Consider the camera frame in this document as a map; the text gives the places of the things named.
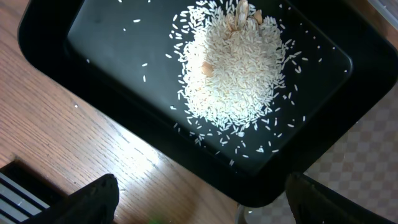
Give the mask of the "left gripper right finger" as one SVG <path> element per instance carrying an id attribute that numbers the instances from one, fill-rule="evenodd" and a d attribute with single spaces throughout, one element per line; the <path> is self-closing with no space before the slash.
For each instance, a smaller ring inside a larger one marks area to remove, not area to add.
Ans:
<path id="1" fill-rule="evenodd" d="M 297 223 L 394 224 L 301 173 L 288 176 L 285 193 Z"/>

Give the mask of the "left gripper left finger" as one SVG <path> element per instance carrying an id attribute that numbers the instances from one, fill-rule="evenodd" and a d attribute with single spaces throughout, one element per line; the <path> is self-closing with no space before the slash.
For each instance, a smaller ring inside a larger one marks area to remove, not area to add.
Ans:
<path id="1" fill-rule="evenodd" d="M 118 203 L 117 178 L 105 174 L 24 223 L 112 224 Z"/>

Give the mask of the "rice food waste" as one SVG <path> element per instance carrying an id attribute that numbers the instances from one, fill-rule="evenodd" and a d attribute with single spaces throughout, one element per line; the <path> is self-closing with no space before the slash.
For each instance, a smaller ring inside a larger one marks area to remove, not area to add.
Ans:
<path id="1" fill-rule="evenodd" d="M 113 1 L 115 78 L 133 108 L 255 171 L 349 77 L 352 61 L 287 1 Z"/>

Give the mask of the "black waste tray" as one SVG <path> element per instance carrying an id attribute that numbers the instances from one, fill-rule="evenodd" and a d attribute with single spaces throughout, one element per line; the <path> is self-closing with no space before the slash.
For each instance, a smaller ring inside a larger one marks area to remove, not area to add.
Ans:
<path id="1" fill-rule="evenodd" d="M 25 58 L 233 200 L 262 207 L 397 82 L 397 51 L 344 1 L 252 1 L 286 45 L 261 117 L 194 116 L 183 49 L 236 1 L 31 1 Z"/>

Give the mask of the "dark brown serving tray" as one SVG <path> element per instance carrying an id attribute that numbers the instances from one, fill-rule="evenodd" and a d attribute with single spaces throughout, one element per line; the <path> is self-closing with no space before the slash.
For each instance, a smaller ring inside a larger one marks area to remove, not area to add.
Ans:
<path id="1" fill-rule="evenodd" d="M 327 150 L 305 175 L 397 221 L 397 87 Z"/>

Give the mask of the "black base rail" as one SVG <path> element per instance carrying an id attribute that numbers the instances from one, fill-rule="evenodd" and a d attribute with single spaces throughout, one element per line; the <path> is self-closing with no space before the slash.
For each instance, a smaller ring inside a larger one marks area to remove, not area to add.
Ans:
<path id="1" fill-rule="evenodd" d="M 22 223 L 67 194 L 22 161 L 1 167 L 1 223 Z"/>

